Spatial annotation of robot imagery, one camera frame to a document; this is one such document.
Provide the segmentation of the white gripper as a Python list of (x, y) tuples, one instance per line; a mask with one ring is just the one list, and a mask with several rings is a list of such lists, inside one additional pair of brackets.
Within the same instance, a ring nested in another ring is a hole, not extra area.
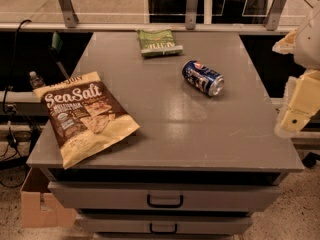
[[(296, 29), (277, 41), (272, 51), (279, 54), (292, 54)], [(290, 77), (286, 83), (283, 105), (280, 108), (274, 127), (280, 138), (296, 136), (320, 110), (320, 71), (307, 69), (299, 78)]]

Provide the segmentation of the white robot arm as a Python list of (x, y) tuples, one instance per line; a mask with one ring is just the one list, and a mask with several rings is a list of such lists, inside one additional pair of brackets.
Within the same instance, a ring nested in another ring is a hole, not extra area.
[(292, 54), (294, 62), (306, 69), (299, 77), (288, 78), (274, 128), (278, 137), (292, 138), (320, 110), (320, 4), (272, 50), (283, 55)]

